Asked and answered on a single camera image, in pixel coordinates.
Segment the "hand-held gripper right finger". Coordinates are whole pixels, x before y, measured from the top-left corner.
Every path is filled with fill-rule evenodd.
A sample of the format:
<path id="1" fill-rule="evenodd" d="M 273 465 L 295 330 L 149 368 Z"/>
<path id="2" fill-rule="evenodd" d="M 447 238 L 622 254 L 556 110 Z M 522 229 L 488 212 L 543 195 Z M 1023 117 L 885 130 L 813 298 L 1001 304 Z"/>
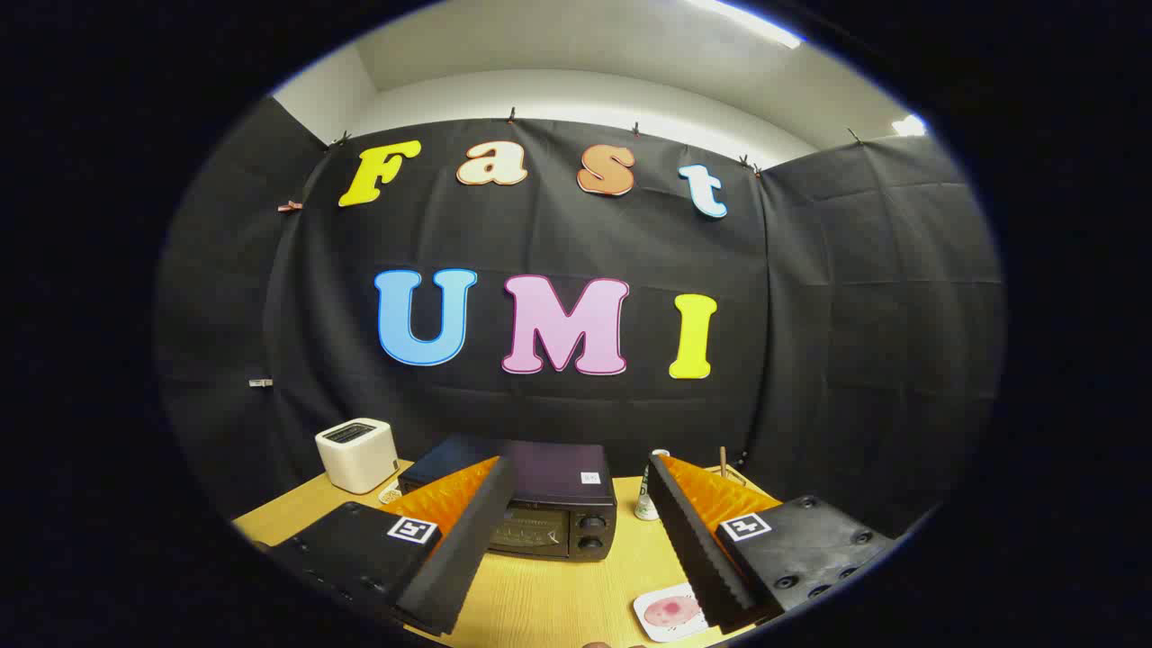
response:
<path id="1" fill-rule="evenodd" d="M 723 633 L 809 608 L 896 540 L 814 495 L 787 502 L 652 453 L 647 491 L 708 626 Z"/>

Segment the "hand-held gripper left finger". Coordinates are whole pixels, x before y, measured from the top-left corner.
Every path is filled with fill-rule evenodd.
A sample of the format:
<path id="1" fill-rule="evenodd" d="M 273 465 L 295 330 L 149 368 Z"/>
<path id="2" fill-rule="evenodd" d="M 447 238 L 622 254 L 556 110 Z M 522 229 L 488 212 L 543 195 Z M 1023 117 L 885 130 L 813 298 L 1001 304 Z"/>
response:
<path id="1" fill-rule="evenodd" d="M 338 505 L 266 553 L 357 615 L 449 635 L 515 482 L 493 455 L 379 508 Z"/>

